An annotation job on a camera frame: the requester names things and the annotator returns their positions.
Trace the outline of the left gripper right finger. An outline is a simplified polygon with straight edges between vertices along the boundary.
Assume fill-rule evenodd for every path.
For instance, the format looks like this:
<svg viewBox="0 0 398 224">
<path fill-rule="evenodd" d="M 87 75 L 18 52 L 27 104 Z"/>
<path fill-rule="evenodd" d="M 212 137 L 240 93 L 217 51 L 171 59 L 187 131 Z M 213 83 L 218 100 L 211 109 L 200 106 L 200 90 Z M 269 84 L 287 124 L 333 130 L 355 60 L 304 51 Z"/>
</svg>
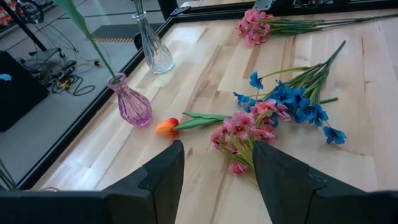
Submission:
<svg viewBox="0 0 398 224">
<path fill-rule="evenodd" d="M 397 192 L 365 192 L 255 141 L 256 180 L 272 223 L 397 223 Z"/>
</svg>

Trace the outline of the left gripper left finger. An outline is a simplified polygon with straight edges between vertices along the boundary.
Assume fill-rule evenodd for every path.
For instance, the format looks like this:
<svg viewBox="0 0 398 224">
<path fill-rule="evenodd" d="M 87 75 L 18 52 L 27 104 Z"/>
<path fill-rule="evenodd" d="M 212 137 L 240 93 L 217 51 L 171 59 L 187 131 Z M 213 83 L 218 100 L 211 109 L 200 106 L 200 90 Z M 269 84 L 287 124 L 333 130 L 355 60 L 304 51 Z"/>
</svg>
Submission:
<svg viewBox="0 0 398 224">
<path fill-rule="evenodd" d="M 1 191 L 1 224 L 175 223 L 185 166 L 183 143 L 109 187 L 83 191 Z"/>
</svg>

